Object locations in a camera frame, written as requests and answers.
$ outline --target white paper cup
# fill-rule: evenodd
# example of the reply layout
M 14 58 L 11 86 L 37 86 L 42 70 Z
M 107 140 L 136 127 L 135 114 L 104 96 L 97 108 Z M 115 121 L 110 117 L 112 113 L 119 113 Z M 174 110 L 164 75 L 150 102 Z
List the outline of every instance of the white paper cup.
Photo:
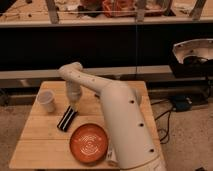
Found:
M 41 90 L 36 100 L 48 113 L 55 110 L 54 94 L 51 90 Z

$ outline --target orange plate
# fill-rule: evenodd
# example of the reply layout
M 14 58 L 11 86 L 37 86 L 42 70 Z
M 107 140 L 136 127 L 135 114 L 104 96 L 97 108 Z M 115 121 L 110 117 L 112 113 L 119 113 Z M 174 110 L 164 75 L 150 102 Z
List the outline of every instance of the orange plate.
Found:
M 70 139 L 70 150 L 73 156 L 85 164 L 95 164 L 107 152 L 108 138 L 100 126 L 85 124 L 78 127 Z

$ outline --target white device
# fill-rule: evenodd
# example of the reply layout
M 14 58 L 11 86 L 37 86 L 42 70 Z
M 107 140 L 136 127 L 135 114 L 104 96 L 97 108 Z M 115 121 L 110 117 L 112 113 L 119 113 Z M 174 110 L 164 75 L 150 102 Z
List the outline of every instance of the white device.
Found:
M 109 137 L 121 170 L 165 171 L 140 111 L 140 95 L 125 82 L 83 73 L 80 63 L 64 65 L 60 76 L 67 82 L 71 104 L 81 96 L 80 85 L 100 96 Z

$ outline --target black cable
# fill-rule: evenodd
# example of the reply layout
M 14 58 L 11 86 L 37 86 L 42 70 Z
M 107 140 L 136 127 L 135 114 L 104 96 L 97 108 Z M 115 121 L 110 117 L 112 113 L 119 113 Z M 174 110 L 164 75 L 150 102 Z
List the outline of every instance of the black cable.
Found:
M 166 129 L 166 134 L 160 138 L 160 142 L 161 144 L 166 144 L 169 142 L 170 140 L 170 135 L 169 135 L 169 131 L 170 131 L 170 117 L 171 117 L 171 114 L 172 114 L 172 110 L 169 111 L 169 115 L 168 115 L 168 118 L 167 118 L 167 129 Z
M 151 105 L 156 105 L 156 104 L 167 102 L 167 101 L 169 101 L 169 99 L 164 99 L 164 100 L 160 100 L 160 101 L 157 101 L 157 102 L 153 102 L 153 103 L 151 103 Z
M 162 116 L 164 116 L 165 114 L 171 112 L 172 110 L 173 110 L 173 107 L 172 107 L 171 109 L 169 109 L 169 110 L 163 112 L 162 114 L 160 114 L 159 116 L 157 116 L 157 117 L 155 118 L 155 121 L 157 121 L 158 119 L 160 119 L 160 118 L 161 118 Z
M 173 107 L 170 108 L 169 110 L 163 112 L 162 114 L 160 114 L 159 116 L 157 116 L 157 117 L 155 118 L 155 121 L 157 121 L 157 120 L 160 119 L 162 116 L 164 116 L 165 114 L 168 113 L 168 118 L 167 118 L 167 129 L 163 129 L 163 128 L 158 129 L 158 132 L 163 131 L 163 132 L 165 133 L 165 135 L 164 135 L 162 138 L 160 138 L 161 144 L 166 144 L 166 143 L 168 143 L 169 140 L 170 140 L 169 130 L 170 130 L 170 117 L 171 117 L 172 111 L 173 111 Z

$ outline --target floor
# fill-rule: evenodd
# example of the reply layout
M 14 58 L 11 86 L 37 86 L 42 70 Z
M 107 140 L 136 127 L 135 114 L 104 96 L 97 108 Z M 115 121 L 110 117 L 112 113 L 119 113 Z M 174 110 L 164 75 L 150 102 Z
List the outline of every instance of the floor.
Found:
M 213 100 L 210 101 L 203 109 L 171 113 L 170 141 L 162 144 L 168 171 L 195 171 L 201 167 L 213 171 Z M 156 117 L 171 104 L 162 102 L 152 106 Z M 31 105 L 0 107 L 1 171 L 10 171 L 8 163 L 30 109 Z M 158 129 L 166 128 L 167 118 L 168 114 L 156 121 Z

